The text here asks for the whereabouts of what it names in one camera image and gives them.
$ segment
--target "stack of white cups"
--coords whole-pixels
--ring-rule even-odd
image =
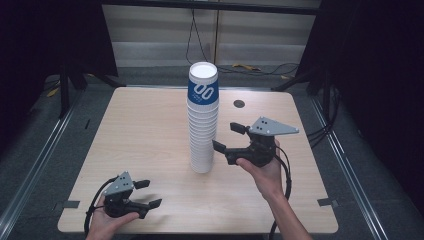
[[[219,109],[218,71],[215,65],[198,62],[190,67],[187,112],[190,132],[190,160],[195,172],[206,173],[213,166],[212,140],[216,136]]]

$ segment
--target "hand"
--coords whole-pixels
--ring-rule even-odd
[[[104,200],[105,197],[102,195],[96,207],[104,206]],[[97,208],[93,212],[87,240],[110,240],[121,226],[139,218],[139,216],[138,213],[132,212],[119,218],[111,218],[106,214],[103,207]]]
[[[274,196],[284,195],[281,182],[281,164],[277,159],[273,158],[270,163],[261,168],[256,167],[244,158],[237,159],[237,164],[252,175],[256,187],[265,200],[268,201]]]

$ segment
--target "blue logo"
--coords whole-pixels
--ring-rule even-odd
[[[198,105],[209,105],[218,100],[218,80],[210,85],[195,84],[188,80],[188,99]]]

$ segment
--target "black cable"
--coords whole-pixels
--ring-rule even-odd
[[[282,73],[275,73],[279,68],[281,68],[282,66],[287,66],[287,65],[295,65],[294,68],[290,69],[287,72],[282,72]],[[237,71],[237,70],[232,70],[232,69],[228,69],[228,68],[224,68],[224,67],[217,67],[221,73],[240,73],[240,74],[245,74],[245,75],[250,75],[250,76],[267,76],[267,75],[282,75],[282,74],[288,74],[291,73],[293,71],[295,71],[297,68],[299,67],[298,63],[284,63],[284,64],[280,64],[277,66],[276,69],[274,69],[271,72],[262,72],[262,71],[258,71],[258,72],[244,72],[244,71]]]
[[[189,53],[189,49],[190,49],[191,33],[193,31],[193,26],[194,26],[194,29],[196,30],[197,39],[199,41],[200,50],[202,52],[203,58],[205,59],[206,62],[209,62],[208,59],[206,58],[205,52],[203,51],[202,41],[200,40],[200,35],[199,35],[199,31],[197,29],[197,24],[196,24],[196,18],[194,16],[194,9],[191,9],[191,16],[192,16],[192,20],[191,20],[191,26],[190,26],[190,34],[189,34],[188,42],[187,42],[186,60],[187,60],[188,63],[193,64],[189,60],[189,58],[188,58],[188,53]],[[295,66],[294,66],[294,68],[290,69],[287,72],[275,73],[279,68],[281,68],[282,66],[287,66],[287,65],[295,65]],[[243,71],[232,70],[232,69],[223,68],[223,67],[219,67],[219,66],[217,66],[217,69],[221,73],[239,73],[239,74],[245,74],[245,75],[250,75],[250,76],[267,76],[267,75],[288,74],[288,73],[294,72],[298,67],[299,67],[299,64],[298,63],[284,63],[284,64],[278,65],[277,68],[274,69],[271,72],[262,72],[262,71],[258,71],[258,72],[243,72]]]
[[[101,206],[101,207],[95,207],[94,206],[96,204],[97,198],[99,197],[100,193],[103,191],[103,188],[105,188],[109,183],[113,183],[118,177],[119,176],[107,180],[99,188],[99,190],[97,191],[96,195],[94,195],[93,201],[91,201],[91,205],[88,208],[88,211],[85,213],[86,216],[85,216],[85,222],[84,222],[84,233],[85,233],[85,236],[86,237],[88,235],[88,231],[90,231],[90,219],[91,219],[91,215],[93,215],[94,210],[96,210],[97,208],[102,208],[103,207],[103,206]]]
[[[333,116],[330,119],[330,121],[324,127],[322,127],[321,129],[319,129],[319,130],[317,130],[317,131],[315,131],[313,133],[309,133],[307,135],[308,137],[312,137],[312,136],[318,134],[314,138],[309,139],[309,142],[310,143],[312,143],[313,141],[317,140],[317,142],[315,142],[311,146],[311,148],[316,147],[325,138],[325,136],[327,136],[327,134],[331,131],[331,129],[333,128],[334,123],[336,121],[336,117],[337,117],[338,109],[339,109],[339,104],[340,104],[340,95],[338,94],[338,92],[337,92],[337,90],[336,90],[336,88],[335,88],[334,85],[333,85],[333,97],[332,97],[332,100],[333,100],[333,104],[334,104],[334,112],[333,112]]]
[[[286,165],[284,161],[280,158],[280,156],[278,156],[277,154],[274,155],[274,157],[278,160],[278,162],[280,162],[281,166],[283,166],[284,172],[286,173],[286,191],[284,193],[284,197],[286,197],[288,201],[290,198],[291,188],[292,188],[290,161],[289,161],[289,158],[287,157],[286,152],[278,146],[277,148],[284,154],[287,161],[287,165]],[[271,226],[271,230],[269,231],[268,240],[274,239],[276,228],[277,228],[277,221],[274,220],[274,223]]]

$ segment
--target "wooden table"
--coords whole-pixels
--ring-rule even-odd
[[[60,231],[83,232],[98,188],[128,170],[135,181],[151,180],[150,187],[133,192],[132,201],[163,201],[121,233],[269,232],[274,219],[250,174],[229,166],[217,152],[209,173],[191,169],[186,95],[187,89],[116,89],[69,197],[80,201],[79,207],[64,209]],[[245,107],[235,107],[235,100]],[[247,147],[249,138],[231,131],[230,122],[252,125],[260,116],[299,128],[299,134],[276,137],[291,164],[290,204],[309,232],[337,231],[331,206],[317,202],[328,196],[290,94],[220,90],[216,139],[227,147]]]

